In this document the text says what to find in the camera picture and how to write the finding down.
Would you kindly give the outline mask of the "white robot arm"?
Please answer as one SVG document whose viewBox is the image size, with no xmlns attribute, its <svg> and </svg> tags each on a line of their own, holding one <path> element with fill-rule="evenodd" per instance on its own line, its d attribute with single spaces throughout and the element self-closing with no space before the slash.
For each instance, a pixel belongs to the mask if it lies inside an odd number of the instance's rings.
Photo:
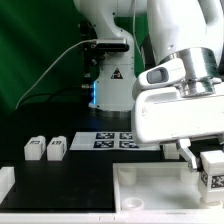
<svg viewBox="0 0 224 224">
<path fill-rule="evenodd" d="M 189 147 L 224 138 L 224 81 L 218 73 L 224 45 L 220 0 L 73 0 L 96 33 L 102 53 L 92 111 L 131 118 L 140 147 L 173 143 L 193 171 L 203 169 Z M 145 15 L 155 64 L 134 73 L 134 38 L 117 17 Z"/>
</svg>

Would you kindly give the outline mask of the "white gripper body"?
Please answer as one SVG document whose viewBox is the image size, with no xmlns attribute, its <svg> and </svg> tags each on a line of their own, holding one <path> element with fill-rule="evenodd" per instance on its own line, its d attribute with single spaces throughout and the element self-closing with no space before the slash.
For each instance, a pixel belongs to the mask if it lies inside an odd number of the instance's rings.
<svg viewBox="0 0 224 224">
<path fill-rule="evenodd" d="M 174 87 L 143 91 L 131 116 L 137 144 L 170 143 L 179 139 L 224 134 L 224 84 L 215 94 L 182 98 Z"/>
</svg>

